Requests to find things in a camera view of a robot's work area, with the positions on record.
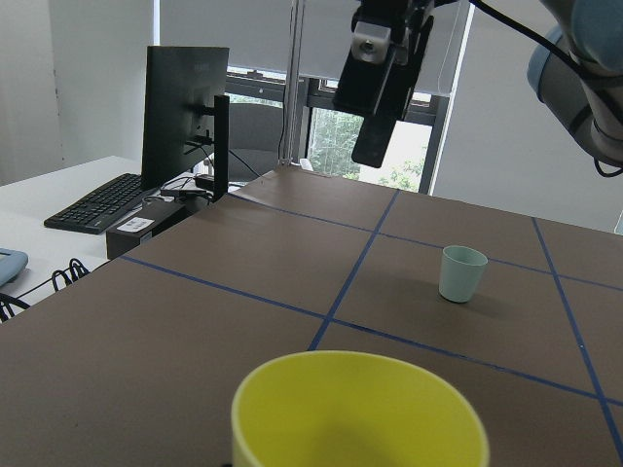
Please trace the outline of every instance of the white label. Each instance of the white label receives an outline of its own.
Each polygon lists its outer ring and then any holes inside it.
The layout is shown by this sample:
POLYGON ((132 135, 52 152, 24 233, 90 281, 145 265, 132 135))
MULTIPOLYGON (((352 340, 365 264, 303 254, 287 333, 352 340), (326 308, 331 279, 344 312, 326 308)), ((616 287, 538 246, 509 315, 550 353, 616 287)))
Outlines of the white label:
POLYGON ((117 228, 118 231, 135 233, 142 231, 146 227, 151 226, 154 223, 153 219, 143 219, 142 217, 132 217, 122 226, 117 228))

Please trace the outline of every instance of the roller blind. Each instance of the roller blind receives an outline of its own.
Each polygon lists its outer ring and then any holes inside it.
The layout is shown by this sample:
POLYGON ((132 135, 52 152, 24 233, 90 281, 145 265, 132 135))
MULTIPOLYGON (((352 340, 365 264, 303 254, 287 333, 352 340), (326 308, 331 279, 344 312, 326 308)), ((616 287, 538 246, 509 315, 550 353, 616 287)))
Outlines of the roller blind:
MULTIPOLYGON (((355 0, 307 0, 301 74, 338 79, 350 47, 355 0)), ((284 72, 290 0, 161 0, 161 44, 230 48, 230 64, 284 72)), ((469 3, 433 11, 435 25, 417 90, 447 95, 457 67, 469 3)))

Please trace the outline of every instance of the gray chair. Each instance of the gray chair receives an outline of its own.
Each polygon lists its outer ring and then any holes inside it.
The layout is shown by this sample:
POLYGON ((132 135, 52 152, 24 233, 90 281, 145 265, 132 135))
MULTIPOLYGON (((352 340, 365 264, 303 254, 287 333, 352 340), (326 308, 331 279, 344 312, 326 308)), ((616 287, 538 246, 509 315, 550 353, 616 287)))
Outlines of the gray chair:
MULTIPOLYGON (((261 175, 278 164, 282 129, 283 110, 279 107, 249 103, 230 105, 230 150, 261 175)), ((229 171, 231 182, 257 178, 232 154, 229 171)))

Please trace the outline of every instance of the light green cup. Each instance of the light green cup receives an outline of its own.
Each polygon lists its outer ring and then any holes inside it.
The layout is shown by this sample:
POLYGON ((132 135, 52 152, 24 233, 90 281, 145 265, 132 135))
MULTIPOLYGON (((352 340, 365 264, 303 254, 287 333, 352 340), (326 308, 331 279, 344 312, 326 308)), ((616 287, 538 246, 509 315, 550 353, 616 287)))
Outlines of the light green cup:
POLYGON ((439 294, 450 302, 464 304, 476 292, 489 260, 480 251, 451 245, 441 255, 439 294))

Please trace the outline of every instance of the white desk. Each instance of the white desk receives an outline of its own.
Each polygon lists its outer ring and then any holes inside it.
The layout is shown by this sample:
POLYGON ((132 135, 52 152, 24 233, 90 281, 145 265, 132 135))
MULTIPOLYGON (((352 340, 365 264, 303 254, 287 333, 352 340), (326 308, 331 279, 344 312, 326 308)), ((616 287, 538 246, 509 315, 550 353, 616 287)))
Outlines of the white desk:
MULTIPOLYGON (((88 269, 107 261, 104 234, 48 229, 43 221, 122 173, 140 173, 140 162, 109 157, 0 187, 0 247, 23 251, 28 265, 0 292, 16 297, 65 269, 78 258, 88 269)), ((54 291, 52 284, 23 298, 33 305, 54 291)))

